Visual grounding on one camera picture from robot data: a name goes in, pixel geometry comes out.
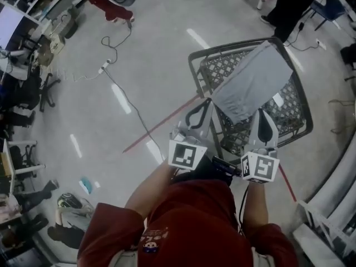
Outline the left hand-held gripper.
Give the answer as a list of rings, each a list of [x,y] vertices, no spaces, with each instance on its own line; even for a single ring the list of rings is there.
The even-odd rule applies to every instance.
[[[178,127],[194,130],[199,137],[207,137],[214,110],[211,98],[195,100],[180,114]],[[207,152],[207,146],[196,136],[174,128],[170,133],[168,164],[179,169],[195,170]]]

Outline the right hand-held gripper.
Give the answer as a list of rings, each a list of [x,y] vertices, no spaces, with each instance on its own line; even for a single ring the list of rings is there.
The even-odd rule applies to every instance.
[[[253,115],[248,144],[244,147],[241,160],[241,177],[255,183],[275,180],[279,168],[279,132],[273,119],[259,108]]]

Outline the grey cloth garment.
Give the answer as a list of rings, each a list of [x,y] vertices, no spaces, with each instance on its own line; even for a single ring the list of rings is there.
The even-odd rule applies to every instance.
[[[293,70],[268,41],[245,56],[214,90],[212,102],[235,125],[252,116],[289,81]]]

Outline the person's right forearm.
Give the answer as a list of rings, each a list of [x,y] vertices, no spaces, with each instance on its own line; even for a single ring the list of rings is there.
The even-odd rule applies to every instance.
[[[243,232],[251,237],[257,229],[269,223],[263,184],[249,182],[243,214]]]

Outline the person's left forearm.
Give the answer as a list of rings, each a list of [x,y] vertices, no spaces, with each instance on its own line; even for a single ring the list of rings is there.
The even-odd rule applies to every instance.
[[[169,187],[176,169],[168,164],[168,159],[162,162],[129,197],[125,209],[137,212],[145,220],[159,198]]]

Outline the dark lattice glass-top table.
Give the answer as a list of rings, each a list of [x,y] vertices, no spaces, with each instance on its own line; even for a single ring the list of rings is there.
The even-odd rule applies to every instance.
[[[189,68],[199,96],[210,96],[241,60],[264,41],[263,38],[252,39],[191,53],[188,57]],[[313,120],[299,75],[286,48],[275,37],[267,38],[267,41],[293,71],[289,81],[279,91],[283,104],[278,106],[270,99],[262,106],[279,131],[278,147],[283,147],[311,133]],[[250,124],[251,119],[248,118],[233,125],[220,109],[215,110],[210,121],[209,139],[213,141],[218,157],[227,158],[233,164],[239,163],[250,134]]]

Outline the black waist device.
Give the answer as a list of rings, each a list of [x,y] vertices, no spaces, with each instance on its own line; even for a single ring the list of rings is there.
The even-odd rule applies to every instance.
[[[231,176],[241,177],[241,169],[238,168],[238,166],[231,164],[217,156],[213,156],[211,162],[216,170]]]

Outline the person's red shirt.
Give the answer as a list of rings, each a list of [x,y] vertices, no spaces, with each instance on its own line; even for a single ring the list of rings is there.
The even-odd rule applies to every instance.
[[[147,220],[100,203],[83,237],[78,267],[298,267],[275,224],[238,232],[230,188],[219,180],[171,185]]]

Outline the blue and white floor item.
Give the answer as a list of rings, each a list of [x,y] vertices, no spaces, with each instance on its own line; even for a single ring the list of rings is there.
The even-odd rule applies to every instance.
[[[92,191],[93,191],[93,187],[92,187],[92,184],[90,182],[90,180],[86,177],[82,177],[80,180],[79,180],[79,185],[80,187],[82,187],[83,191],[87,194],[87,195],[90,195],[92,194]]]

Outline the blue chair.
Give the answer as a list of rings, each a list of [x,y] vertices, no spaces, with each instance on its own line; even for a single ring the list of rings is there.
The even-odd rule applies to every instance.
[[[310,7],[302,14],[302,17],[310,11],[313,12],[310,17],[313,17],[316,13],[323,17],[323,21],[315,28],[315,31],[317,31],[326,21],[333,22],[346,13],[346,9],[340,0],[326,0],[325,4],[314,0]]]

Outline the red cloth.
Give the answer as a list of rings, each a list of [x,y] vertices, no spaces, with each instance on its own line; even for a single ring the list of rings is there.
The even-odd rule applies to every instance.
[[[114,22],[117,19],[122,19],[125,21],[134,21],[134,15],[131,11],[125,9],[124,7],[115,5],[109,0],[88,0],[92,5],[101,9],[105,13],[105,18],[107,21]]]

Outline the black office chair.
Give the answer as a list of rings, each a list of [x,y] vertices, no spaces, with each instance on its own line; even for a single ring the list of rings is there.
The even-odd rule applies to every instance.
[[[44,112],[45,104],[49,107],[55,107],[55,103],[50,96],[50,89],[61,82],[59,78],[50,82],[50,78],[53,74],[48,73],[45,80],[41,79],[41,67],[36,66],[30,71],[28,81],[28,93],[29,93],[29,103],[27,109],[33,110],[37,105],[39,105],[39,111]]]

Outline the white wall shelving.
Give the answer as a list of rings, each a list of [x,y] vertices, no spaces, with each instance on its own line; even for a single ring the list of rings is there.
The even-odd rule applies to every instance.
[[[293,231],[312,267],[356,267],[356,132],[323,185],[299,201],[306,222]]]

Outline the white desk frame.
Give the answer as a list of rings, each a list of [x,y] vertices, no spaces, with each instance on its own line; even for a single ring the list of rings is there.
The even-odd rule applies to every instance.
[[[13,157],[10,152],[11,147],[20,147],[25,145],[24,156],[28,156],[28,166],[22,168],[15,168]],[[37,145],[37,141],[7,141],[3,140],[2,151],[0,151],[0,194],[12,194],[15,189],[16,181],[22,174],[31,174],[37,170],[44,169],[45,165],[35,165],[31,162],[31,151]]]

